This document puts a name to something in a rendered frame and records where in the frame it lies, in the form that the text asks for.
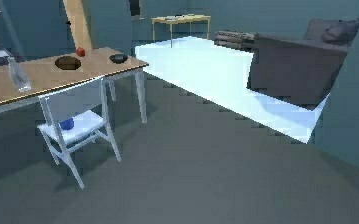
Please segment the black bowl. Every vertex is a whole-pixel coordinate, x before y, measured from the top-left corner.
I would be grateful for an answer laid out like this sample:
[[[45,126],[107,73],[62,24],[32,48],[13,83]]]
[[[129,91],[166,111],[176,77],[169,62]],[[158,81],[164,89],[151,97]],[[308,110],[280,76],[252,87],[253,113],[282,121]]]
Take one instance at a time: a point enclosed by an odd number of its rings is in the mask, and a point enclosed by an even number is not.
[[[123,53],[118,53],[118,54],[110,55],[109,59],[115,64],[122,64],[128,60],[128,56]]]

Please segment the dark striped low bench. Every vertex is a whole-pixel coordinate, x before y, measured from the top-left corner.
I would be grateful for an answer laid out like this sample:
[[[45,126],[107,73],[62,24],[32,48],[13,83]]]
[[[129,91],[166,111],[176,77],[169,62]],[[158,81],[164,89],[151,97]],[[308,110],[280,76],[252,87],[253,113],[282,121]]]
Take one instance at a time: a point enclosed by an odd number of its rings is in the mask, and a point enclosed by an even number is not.
[[[235,32],[235,31],[217,31],[214,44],[236,50],[250,51],[255,42],[255,34]]]

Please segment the small yellow wooden table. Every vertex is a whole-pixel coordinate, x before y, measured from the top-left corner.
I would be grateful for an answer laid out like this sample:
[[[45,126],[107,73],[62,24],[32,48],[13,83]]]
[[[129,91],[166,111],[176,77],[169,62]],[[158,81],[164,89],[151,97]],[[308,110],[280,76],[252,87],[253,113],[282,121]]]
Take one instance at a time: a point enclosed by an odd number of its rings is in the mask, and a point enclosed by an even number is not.
[[[207,31],[206,31],[206,39],[209,39],[210,35],[210,23],[211,17],[208,15],[197,15],[197,14],[187,14],[180,16],[162,16],[162,17],[154,17],[151,19],[152,24],[152,39],[156,41],[156,32],[155,32],[155,24],[165,24],[169,26],[170,32],[170,47],[173,47],[173,26],[177,24],[189,24],[192,25],[194,22],[207,22]]]

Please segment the white chair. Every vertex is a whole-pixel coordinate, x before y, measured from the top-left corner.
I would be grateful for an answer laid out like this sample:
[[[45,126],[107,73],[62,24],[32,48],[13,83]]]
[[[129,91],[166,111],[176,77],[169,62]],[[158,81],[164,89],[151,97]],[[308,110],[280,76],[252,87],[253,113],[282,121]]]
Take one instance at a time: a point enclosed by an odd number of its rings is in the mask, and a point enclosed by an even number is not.
[[[38,97],[46,122],[38,125],[43,139],[57,165],[62,160],[72,171],[81,189],[85,187],[71,154],[88,143],[103,138],[113,148],[118,161],[121,155],[108,114],[103,76]],[[62,130],[59,123],[74,120],[71,130]]]

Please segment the blue bowl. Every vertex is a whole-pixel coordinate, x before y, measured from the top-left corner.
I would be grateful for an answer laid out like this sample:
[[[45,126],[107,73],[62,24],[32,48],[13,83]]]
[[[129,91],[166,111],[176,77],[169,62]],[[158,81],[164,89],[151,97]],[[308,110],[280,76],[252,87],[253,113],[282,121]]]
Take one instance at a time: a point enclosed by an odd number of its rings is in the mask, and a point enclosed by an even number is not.
[[[71,130],[74,127],[74,120],[69,118],[59,123],[62,130]]]

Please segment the brown round plate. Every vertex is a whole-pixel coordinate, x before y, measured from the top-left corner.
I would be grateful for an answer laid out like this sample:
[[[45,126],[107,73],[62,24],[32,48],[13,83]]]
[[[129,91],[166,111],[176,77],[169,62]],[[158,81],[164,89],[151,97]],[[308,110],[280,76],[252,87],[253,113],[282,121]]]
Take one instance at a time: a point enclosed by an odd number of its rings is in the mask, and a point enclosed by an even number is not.
[[[61,70],[77,70],[81,61],[72,56],[62,56],[55,61],[55,66]]]

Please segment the dark grey sofa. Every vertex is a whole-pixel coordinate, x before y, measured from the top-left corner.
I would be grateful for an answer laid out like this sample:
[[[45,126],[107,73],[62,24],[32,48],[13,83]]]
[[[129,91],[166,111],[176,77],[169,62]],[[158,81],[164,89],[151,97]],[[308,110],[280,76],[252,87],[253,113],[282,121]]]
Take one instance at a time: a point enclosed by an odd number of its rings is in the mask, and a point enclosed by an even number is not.
[[[301,39],[258,34],[247,88],[308,109],[330,93],[353,43],[334,45],[322,40],[338,21],[312,19]]]

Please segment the wooden table with white legs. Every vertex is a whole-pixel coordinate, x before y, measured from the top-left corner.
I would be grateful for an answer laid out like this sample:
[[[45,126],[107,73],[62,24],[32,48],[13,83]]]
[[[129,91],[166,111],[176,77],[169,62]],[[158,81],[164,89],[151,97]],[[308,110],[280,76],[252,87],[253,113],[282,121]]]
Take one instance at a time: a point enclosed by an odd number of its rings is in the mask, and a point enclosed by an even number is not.
[[[135,77],[141,120],[147,122],[145,78],[143,68],[147,62],[132,56],[122,64],[113,63],[109,57],[118,51],[105,47],[88,50],[84,57],[72,53],[72,57],[80,60],[77,70],[61,70],[55,65],[58,56],[25,61],[20,66],[27,73],[31,82],[31,90],[18,92],[9,78],[7,65],[0,66],[0,113],[37,103],[38,96],[56,91],[90,79],[104,76],[108,80],[118,80],[133,75]]]

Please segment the clear glass bottle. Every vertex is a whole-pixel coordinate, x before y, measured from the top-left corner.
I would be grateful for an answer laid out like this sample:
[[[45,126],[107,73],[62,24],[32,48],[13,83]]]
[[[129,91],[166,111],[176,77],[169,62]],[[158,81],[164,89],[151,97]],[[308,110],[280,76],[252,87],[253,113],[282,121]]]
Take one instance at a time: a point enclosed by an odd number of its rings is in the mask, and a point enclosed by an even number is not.
[[[19,92],[29,91],[31,89],[31,83],[27,77],[27,73],[23,70],[14,57],[9,57],[8,63],[9,77],[16,89]]]

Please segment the dark grey cushion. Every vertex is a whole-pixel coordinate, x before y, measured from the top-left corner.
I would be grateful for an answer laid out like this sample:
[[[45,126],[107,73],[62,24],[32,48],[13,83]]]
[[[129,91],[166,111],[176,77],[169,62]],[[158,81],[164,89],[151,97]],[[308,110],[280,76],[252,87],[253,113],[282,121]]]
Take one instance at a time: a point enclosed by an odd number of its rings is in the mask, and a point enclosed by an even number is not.
[[[359,18],[352,21],[338,21],[324,31],[322,40],[339,46],[349,45],[354,40],[358,29]]]

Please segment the dark framed wall picture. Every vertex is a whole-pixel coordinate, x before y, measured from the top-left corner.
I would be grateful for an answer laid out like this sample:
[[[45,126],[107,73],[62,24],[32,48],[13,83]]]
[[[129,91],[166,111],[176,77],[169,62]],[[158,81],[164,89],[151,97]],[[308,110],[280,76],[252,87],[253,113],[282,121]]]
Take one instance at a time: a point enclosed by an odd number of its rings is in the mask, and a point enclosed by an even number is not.
[[[130,3],[130,11],[132,16],[140,16],[140,0],[129,0]]]

